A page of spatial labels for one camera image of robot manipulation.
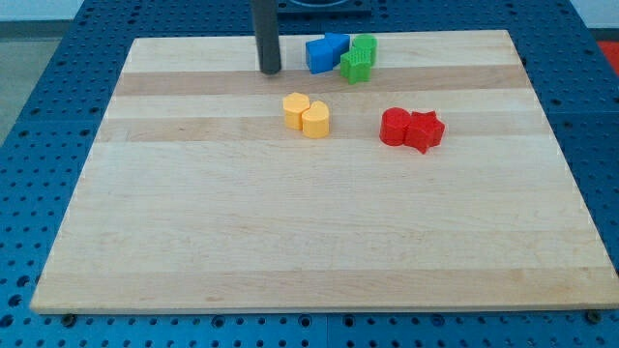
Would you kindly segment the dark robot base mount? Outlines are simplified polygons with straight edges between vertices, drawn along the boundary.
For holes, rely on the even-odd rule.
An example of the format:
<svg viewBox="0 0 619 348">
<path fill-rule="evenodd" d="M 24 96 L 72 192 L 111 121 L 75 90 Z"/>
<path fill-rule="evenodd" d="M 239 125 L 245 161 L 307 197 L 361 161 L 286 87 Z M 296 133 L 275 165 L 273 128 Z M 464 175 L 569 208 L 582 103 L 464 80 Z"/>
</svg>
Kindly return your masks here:
<svg viewBox="0 0 619 348">
<path fill-rule="evenodd" d="M 367 15 L 370 0 L 277 0 L 279 15 Z"/>
</svg>

